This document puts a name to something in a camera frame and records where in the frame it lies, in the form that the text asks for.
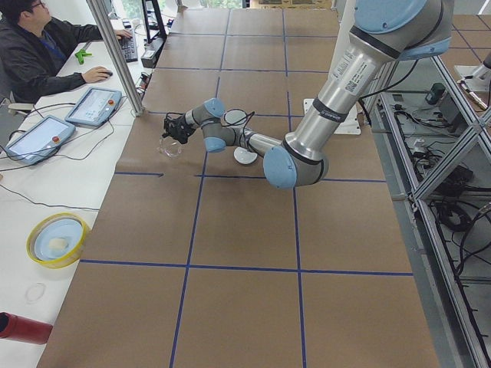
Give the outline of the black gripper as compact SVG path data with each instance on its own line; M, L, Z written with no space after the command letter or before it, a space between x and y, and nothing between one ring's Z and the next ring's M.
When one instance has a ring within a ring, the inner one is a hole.
M168 136L180 144L187 144L189 137L192 136L192 126L186 122L185 117L181 117L175 126L175 130L172 130L171 133L163 132L162 138L167 138Z

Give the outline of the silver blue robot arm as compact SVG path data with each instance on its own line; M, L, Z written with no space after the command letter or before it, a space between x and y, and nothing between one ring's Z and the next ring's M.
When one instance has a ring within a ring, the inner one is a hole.
M450 46L452 1L357 1L348 44L295 131L283 140L245 126L222 124L223 103L211 98L200 106L166 118L164 138L185 144L202 130L206 151L240 146L263 158L269 183L280 189L319 182L328 172L323 148L361 99L382 66L444 53Z

